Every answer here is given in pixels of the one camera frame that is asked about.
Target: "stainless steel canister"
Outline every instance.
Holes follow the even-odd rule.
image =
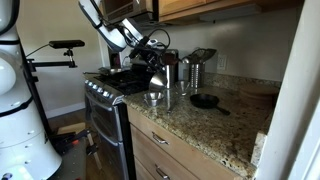
[[[171,89],[174,87],[174,82],[175,82],[175,65],[166,65],[165,66],[165,70],[166,70],[166,77],[168,79],[167,82],[167,89]]]
[[[205,63],[190,64],[189,81],[190,87],[200,88],[204,84]]]

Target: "stove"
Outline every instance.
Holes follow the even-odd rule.
[[[154,73],[130,69],[116,74],[84,74],[86,117],[97,130],[102,158],[116,179],[135,180],[135,165],[126,95],[148,90]]]
[[[126,70],[113,75],[85,75],[86,91],[116,105],[122,103],[126,95],[148,90],[153,75],[154,73],[138,70]]]

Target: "granite countertop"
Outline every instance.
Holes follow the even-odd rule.
[[[144,93],[126,96],[123,101],[235,173],[247,179],[253,177],[256,167],[250,160],[255,139],[258,131],[266,126],[272,109],[247,105],[237,91],[213,86],[193,89],[186,96],[178,96],[174,89],[166,90],[165,100],[157,107],[148,107],[143,102]],[[195,93],[217,96],[219,107],[231,114],[226,116],[217,109],[194,107],[189,97]],[[172,113],[167,114],[174,102],[177,104]]]

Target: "black pan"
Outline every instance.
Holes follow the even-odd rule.
[[[212,96],[209,94],[194,94],[190,96],[191,104],[197,108],[201,109],[212,109],[216,108],[220,112],[222,112],[224,115],[229,115],[230,112],[219,107],[219,98],[217,96]]]

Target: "upper cabinet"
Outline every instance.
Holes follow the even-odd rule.
[[[302,5],[304,0],[159,0],[160,22],[192,24],[211,12],[256,4],[262,12]]]
[[[206,4],[206,0],[159,0],[160,16]]]

